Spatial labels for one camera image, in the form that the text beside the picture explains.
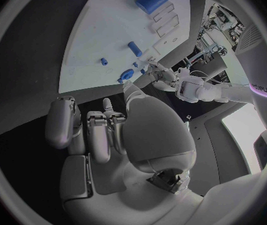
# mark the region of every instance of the white robotic arm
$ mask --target white robotic arm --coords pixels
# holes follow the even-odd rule
[[[153,86],[159,90],[175,92],[183,101],[197,103],[199,100],[204,102],[215,100],[220,103],[234,101],[253,104],[251,90],[247,86],[229,86],[224,83],[213,85],[204,82],[201,77],[190,75],[190,70],[187,68],[173,72],[154,61],[150,61],[149,66],[149,75],[155,77]]]

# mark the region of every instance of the black floor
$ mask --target black floor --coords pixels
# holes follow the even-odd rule
[[[185,121],[187,115],[198,117],[214,109],[218,103],[190,104],[174,93],[148,85],[143,91],[172,107]],[[115,111],[126,114],[123,94],[109,97]],[[82,118],[89,111],[103,111],[102,98],[79,105]],[[0,167],[21,198],[38,214],[54,225],[72,224],[61,206],[59,184],[66,150],[51,148],[45,141],[46,117],[35,119],[0,135]],[[0,205],[0,211],[9,217]]]

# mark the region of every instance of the cable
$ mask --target cable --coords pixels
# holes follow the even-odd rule
[[[232,82],[221,82],[221,81],[217,81],[217,80],[215,80],[215,79],[213,79],[213,78],[209,78],[209,75],[207,75],[205,72],[203,72],[203,71],[199,71],[199,70],[194,70],[194,71],[191,71],[190,73],[189,73],[189,75],[191,75],[192,73],[194,73],[194,72],[200,72],[200,73],[202,73],[202,74],[204,74],[204,75],[206,75],[207,77],[199,77],[199,78],[201,78],[201,79],[209,79],[209,80],[212,80],[212,81],[214,81],[215,83],[219,83],[219,84],[231,84],[231,85],[237,85],[237,86],[248,86],[249,84],[237,84],[237,83],[232,83]]]

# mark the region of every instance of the purple light strip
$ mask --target purple light strip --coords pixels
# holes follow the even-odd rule
[[[259,92],[259,91],[256,90],[251,84],[249,84],[249,88],[250,88],[251,91],[253,91],[254,93],[256,93],[256,94],[258,94],[258,95],[260,95],[260,96],[263,96],[263,97],[267,98],[267,95],[266,95],[266,94]]]

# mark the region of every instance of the white board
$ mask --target white board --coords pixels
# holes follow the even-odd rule
[[[149,58],[158,61],[189,38],[190,0],[169,0],[171,6],[161,11],[163,5],[151,15],[135,1],[88,0],[65,49],[59,93],[119,84],[117,80],[128,69],[134,70],[133,82],[142,75],[141,69],[147,69]],[[158,33],[156,24],[170,13],[178,18],[165,23]],[[128,47],[132,41],[143,52],[140,58]],[[101,58],[108,65],[103,66]]]

